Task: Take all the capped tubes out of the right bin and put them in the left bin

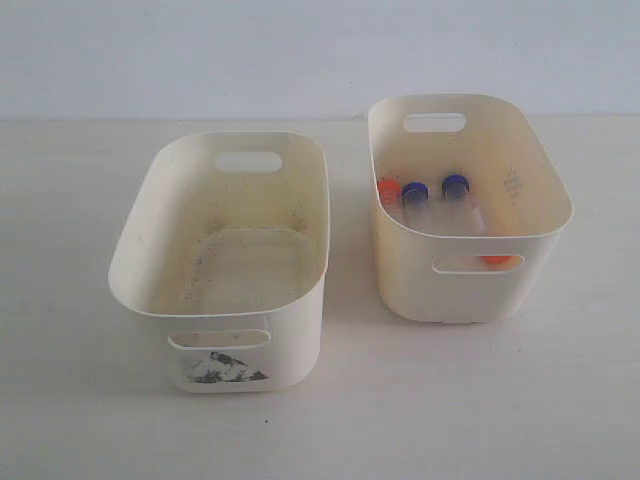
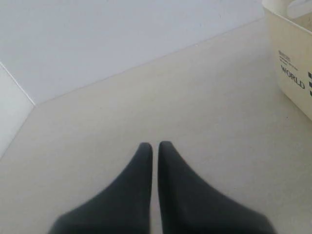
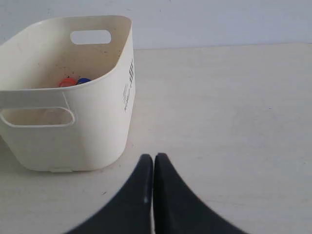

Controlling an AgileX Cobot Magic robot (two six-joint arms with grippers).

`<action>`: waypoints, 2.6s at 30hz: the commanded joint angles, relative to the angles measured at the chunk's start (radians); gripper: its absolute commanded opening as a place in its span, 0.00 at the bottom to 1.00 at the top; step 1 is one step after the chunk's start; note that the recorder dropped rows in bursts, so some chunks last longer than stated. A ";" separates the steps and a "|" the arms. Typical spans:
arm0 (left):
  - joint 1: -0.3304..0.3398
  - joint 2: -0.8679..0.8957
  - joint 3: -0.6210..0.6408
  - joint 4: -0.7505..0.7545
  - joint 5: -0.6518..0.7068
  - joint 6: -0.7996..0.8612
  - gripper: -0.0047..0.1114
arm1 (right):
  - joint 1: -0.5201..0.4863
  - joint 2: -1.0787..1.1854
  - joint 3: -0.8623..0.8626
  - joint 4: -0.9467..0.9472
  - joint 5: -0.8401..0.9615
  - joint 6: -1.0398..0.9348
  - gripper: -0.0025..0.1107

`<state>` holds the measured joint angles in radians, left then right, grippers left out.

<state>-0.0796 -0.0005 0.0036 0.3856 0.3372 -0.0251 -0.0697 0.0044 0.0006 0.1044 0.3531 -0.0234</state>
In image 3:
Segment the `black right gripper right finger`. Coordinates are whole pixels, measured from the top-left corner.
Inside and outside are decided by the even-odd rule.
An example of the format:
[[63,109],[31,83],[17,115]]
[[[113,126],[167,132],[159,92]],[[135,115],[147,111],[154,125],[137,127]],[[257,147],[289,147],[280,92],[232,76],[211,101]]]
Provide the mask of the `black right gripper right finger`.
[[153,186],[156,234],[244,233],[193,193],[165,153],[155,157]]

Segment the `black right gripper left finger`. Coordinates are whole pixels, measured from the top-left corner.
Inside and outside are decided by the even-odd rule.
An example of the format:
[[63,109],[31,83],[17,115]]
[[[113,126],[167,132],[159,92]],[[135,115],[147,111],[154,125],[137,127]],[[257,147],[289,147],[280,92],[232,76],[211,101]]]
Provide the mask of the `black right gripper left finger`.
[[140,156],[136,167],[115,196],[69,234],[150,234],[153,160]]

